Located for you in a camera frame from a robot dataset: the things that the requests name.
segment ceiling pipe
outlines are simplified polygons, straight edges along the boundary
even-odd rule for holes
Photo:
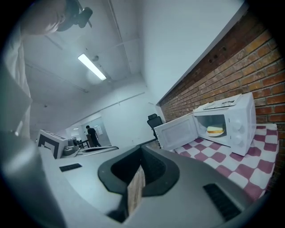
[[[118,25],[118,22],[117,22],[117,18],[116,18],[116,15],[115,15],[115,11],[114,11],[114,8],[113,8],[112,1],[111,1],[111,0],[108,0],[108,3],[109,3],[109,7],[110,7],[110,9],[111,9],[112,17],[113,17],[113,20],[114,20],[114,22],[115,22],[115,25],[116,25],[116,28],[117,28],[117,32],[118,32],[120,41],[121,41],[121,43],[123,44],[122,36],[121,36],[121,33],[120,33],[120,29],[119,29],[119,25]],[[124,45],[122,45],[122,46],[123,46],[123,50],[124,50],[126,62],[127,62],[127,64],[128,64],[128,69],[129,69],[129,72],[130,72],[130,74],[131,74],[130,64],[129,64],[128,57],[127,57],[127,55],[126,55],[125,46],[124,46]]]

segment microwave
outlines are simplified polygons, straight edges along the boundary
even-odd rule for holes
[[[256,130],[252,93],[204,104],[154,130],[161,148],[168,151],[201,137],[228,146],[233,153],[245,156]]]

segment floor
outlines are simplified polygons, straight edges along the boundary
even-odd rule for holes
[[[149,147],[152,148],[159,148],[159,144],[157,141],[151,142],[147,144]],[[131,183],[128,186],[128,208],[129,214],[131,214],[135,208],[139,205],[139,202],[142,198],[142,189],[146,185],[144,179],[144,172],[143,168],[140,166],[137,170],[134,178],[132,179]]]

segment wall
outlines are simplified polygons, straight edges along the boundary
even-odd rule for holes
[[[233,52],[231,46],[239,51]],[[285,164],[285,63],[275,40],[247,13],[197,66],[212,71],[199,74],[195,81],[195,72],[190,72],[161,101],[166,121],[207,102],[252,92],[257,122],[276,123],[279,130],[280,148],[271,187]]]
[[[247,8],[242,4],[239,0],[140,2],[142,74],[155,104],[240,19]]]
[[[152,97],[142,76],[134,75],[115,83],[102,83],[94,91],[67,103],[52,124],[57,128],[74,126],[75,122],[99,113],[110,142],[114,146],[137,145],[154,138],[147,116],[156,113]]]
[[[85,140],[87,140],[87,133],[86,133],[86,125],[87,124],[83,124],[83,125],[78,125],[79,127],[79,129],[80,129],[80,135],[82,135],[82,137],[81,137],[81,140],[82,141],[85,141]]]
[[[75,123],[75,125],[85,125],[85,127],[86,127],[86,125],[87,125],[86,123],[88,123],[94,119],[100,118],[100,117],[101,117],[101,114],[98,112],[98,113],[95,113],[93,115],[90,115],[90,116],[78,121],[77,123]]]
[[[125,100],[101,111],[113,146],[135,146],[154,139],[147,116],[156,113],[148,94]]]
[[[161,117],[162,123],[166,123],[166,119],[165,119],[165,117],[164,117],[164,114],[163,114],[163,112],[162,112],[161,107],[160,107],[159,105],[156,105],[156,106],[155,106],[155,109],[156,109],[157,115]]]
[[[75,126],[71,126],[65,129],[66,132],[66,137],[65,138],[74,138],[76,137],[77,140],[86,140],[84,138],[84,132],[81,129],[80,125],[75,125]]]
[[[57,135],[60,135],[61,137],[64,137],[64,138],[69,138],[67,133],[66,133],[66,130],[63,129],[63,130],[60,130],[59,132],[56,133]]]

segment microwave control knob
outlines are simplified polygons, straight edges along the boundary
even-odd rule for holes
[[[234,139],[233,139],[234,143],[236,145],[239,145],[242,141],[241,137],[240,136],[236,136]]]
[[[233,128],[234,130],[239,130],[239,129],[241,128],[241,122],[240,122],[240,121],[234,121],[234,122],[232,123],[232,128]]]

